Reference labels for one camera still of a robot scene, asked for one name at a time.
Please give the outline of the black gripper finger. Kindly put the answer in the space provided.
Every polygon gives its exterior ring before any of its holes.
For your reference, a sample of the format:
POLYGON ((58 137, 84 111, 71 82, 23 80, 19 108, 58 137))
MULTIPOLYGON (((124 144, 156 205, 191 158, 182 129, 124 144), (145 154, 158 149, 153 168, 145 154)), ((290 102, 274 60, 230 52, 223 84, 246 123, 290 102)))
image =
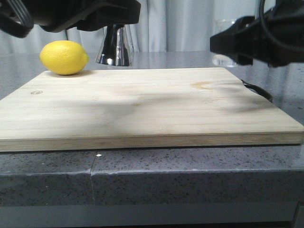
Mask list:
POLYGON ((96 31, 111 25, 138 23, 141 4, 136 0, 90 0, 85 8, 93 11, 77 22, 77 29, 96 31))
POLYGON ((231 58, 238 66, 253 64, 253 59, 242 56, 237 52, 236 34, 254 21, 254 16, 244 16, 236 19, 228 29, 210 37, 209 49, 213 54, 220 54, 231 58))

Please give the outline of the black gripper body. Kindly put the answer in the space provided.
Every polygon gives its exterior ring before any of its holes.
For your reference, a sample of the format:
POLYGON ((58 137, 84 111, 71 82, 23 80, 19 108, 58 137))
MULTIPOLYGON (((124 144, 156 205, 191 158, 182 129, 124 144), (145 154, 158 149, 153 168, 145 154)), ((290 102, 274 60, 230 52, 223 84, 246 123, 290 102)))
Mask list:
POLYGON ((265 1, 258 5, 257 37, 253 58, 272 67, 304 62, 304 2, 277 0, 265 11, 265 1))
POLYGON ((103 0, 24 0, 34 23, 45 31, 60 32, 104 6, 103 0))

